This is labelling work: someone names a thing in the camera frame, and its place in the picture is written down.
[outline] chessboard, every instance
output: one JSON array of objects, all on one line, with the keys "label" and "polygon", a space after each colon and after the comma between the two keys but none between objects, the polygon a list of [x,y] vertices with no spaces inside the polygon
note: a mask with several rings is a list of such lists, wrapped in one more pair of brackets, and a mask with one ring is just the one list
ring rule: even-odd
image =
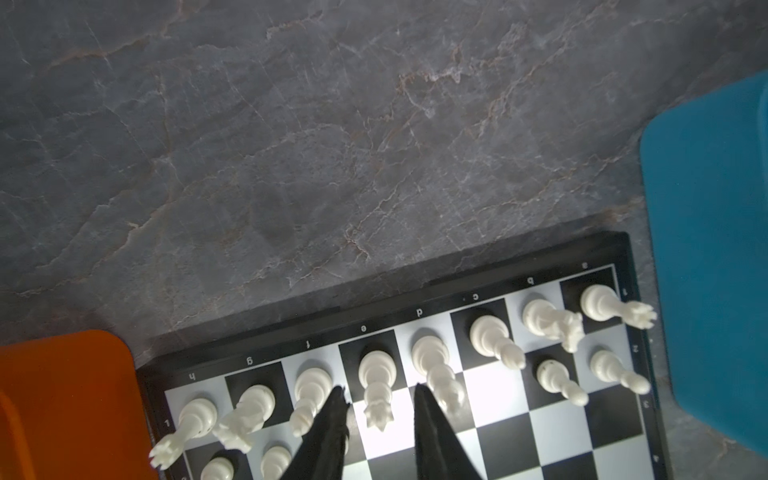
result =
[{"label": "chessboard", "polygon": [[[584,315],[586,336],[571,354],[558,341],[532,334],[521,321],[531,299],[580,313],[581,294],[596,284],[614,289],[623,301],[639,300],[627,234],[599,233],[369,305],[159,357],[138,371],[156,440],[176,429],[180,410],[192,399],[209,399],[219,418],[256,384],[269,387],[276,400],[263,428],[251,434],[254,447],[247,454],[224,449],[208,434],[189,440],[165,475],[200,480],[203,467],[222,456],[235,467],[234,480],[261,480],[260,461],[268,448],[281,445],[291,454],[298,449],[301,438],[288,427],[296,402],[293,386],[304,369],[319,366],[352,404],[343,478],[416,478],[412,396],[425,378],[413,365],[411,348],[421,336],[433,335],[448,347],[449,365],[465,387],[467,401],[449,421],[481,477],[670,478],[655,385],[639,396],[618,382],[602,382],[589,366],[591,354],[607,348],[653,384],[646,333],[617,317],[597,322]],[[525,352],[523,370],[507,369],[472,347],[469,327],[483,315],[506,323]],[[395,420],[384,432],[366,428],[363,414],[358,368],[372,349],[387,352],[396,363]],[[571,380],[589,395],[586,406],[539,385],[536,369],[548,359],[567,367]]]}]

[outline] orange bin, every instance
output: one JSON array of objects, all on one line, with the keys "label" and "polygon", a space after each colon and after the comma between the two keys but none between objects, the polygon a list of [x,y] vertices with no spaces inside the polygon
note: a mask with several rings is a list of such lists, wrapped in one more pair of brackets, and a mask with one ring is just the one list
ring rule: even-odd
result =
[{"label": "orange bin", "polygon": [[131,352],[100,330],[0,347],[0,480],[157,480]]}]

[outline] black chessboard frame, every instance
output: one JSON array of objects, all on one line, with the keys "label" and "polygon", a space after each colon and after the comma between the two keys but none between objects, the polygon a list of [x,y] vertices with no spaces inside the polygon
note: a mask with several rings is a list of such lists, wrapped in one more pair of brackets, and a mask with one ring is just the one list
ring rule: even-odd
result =
[{"label": "black chessboard frame", "polygon": [[[460,273],[432,282],[420,290],[365,306],[327,310],[157,357],[137,371],[151,434],[157,440],[174,430],[164,396],[166,390],[341,342],[361,333],[373,333],[446,310],[472,306],[505,293],[608,264],[614,264],[621,299],[639,300],[629,236],[603,232]],[[672,475],[647,334],[633,328],[628,328],[627,334],[633,346],[634,370],[653,384],[651,393],[644,396],[642,418],[654,460],[654,477],[668,480]],[[173,468],[166,471],[166,476],[186,480],[186,477],[176,478]]]}]

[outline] gray marble surface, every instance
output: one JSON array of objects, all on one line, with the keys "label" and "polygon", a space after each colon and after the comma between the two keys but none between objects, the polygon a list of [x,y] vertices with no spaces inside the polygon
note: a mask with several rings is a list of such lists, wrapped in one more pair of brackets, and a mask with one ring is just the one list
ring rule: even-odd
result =
[{"label": "gray marble surface", "polygon": [[[0,343],[154,356],[591,231],[657,302],[637,140],[764,0],[0,0]],[[680,411],[675,478],[768,461]]]}]

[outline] white chess piece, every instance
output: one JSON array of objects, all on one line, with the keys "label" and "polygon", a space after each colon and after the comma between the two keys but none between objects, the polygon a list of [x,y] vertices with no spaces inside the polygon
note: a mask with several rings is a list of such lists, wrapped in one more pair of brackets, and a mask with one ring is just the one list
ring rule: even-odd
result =
[{"label": "white chess piece", "polygon": [[589,361],[589,369],[603,382],[620,382],[638,395],[650,392],[650,382],[645,377],[625,369],[621,359],[608,350],[596,352]]},{"label": "white chess piece", "polygon": [[650,329],[658,318],[652,306],[635,301],[622,302],[614,289],[605,285],[590,286],[581,294],[581,311],[598,322],[620,316],[636,329]]},{"label": "white chess piece", "polygon": [[227,450],[248,453],[253,441],[248,435],[261,429],[275,409],[275,395],[264,385],[254,385],[240,396],[237,407],[214,427],[213,434]]},{"label": "white chess piece", "polygon": [[301,372],[293,389],[296,407],[288,421],[293,436],[300,437],[310,430],[332,388],[333,381],[325,370],[312,368]]},{"label": "white chess piece", "polygon": [[411,356],[416,372],[426,376],[427,386],[440,407],[449,415],[458,413],[467,392],[448,365],[448,347],[436,336],[424,336],[414,344]]},{"label": "white chess piece", "polygon": [[483,315],[472,323],[469,339],[480,355],[494,356],[507,368],[525,368],[525,353],[509,338],[509,328],[501,319]]},{"label": "white chess piece", "polygon": [[367,426],[375,426],[383,432],[387,424],[395,421],[392,414],[392,385],[397,377],[395,360],[381,350],[374,350],[360,361],[358,377],[360,385],[366,389],[363,397]]},{"label": "white chess piece", "polygon": [[216,457],[205,465],[200,473],[200,480],[232,480],[235,468],[226,458]]},{"label": "white chess piece", "polygon": [[576,406],[585,406],[589,403],[587,393],[571,380],[568,369],[557,360],[542,362],[536,372],[536,378],[544,390],[550,393],[562,393]]},{"label": "white chess piece", "polygon": [[584,338],[584,320],[580,313],[558,310],[547,300],[528,302],[523,309],[523,323],[531,333],[550,340],[560,340],[563,349],[573,353]]},{"label": "white chess piece", "polygon": [[290,452],[281,446],[274,446],[261,458],[261,476],[264,480],[278,480],[290,465]]},{"label": "white chess piece", "polygon": [[179,428],[176,432],[164,436],[150,450],[150,465],[160,466],[160,470],[173,465],[184,451],[187,440],[208,435],[217,417],[216,406],[210,400],[195,399],[186,404],[179,413]]}]

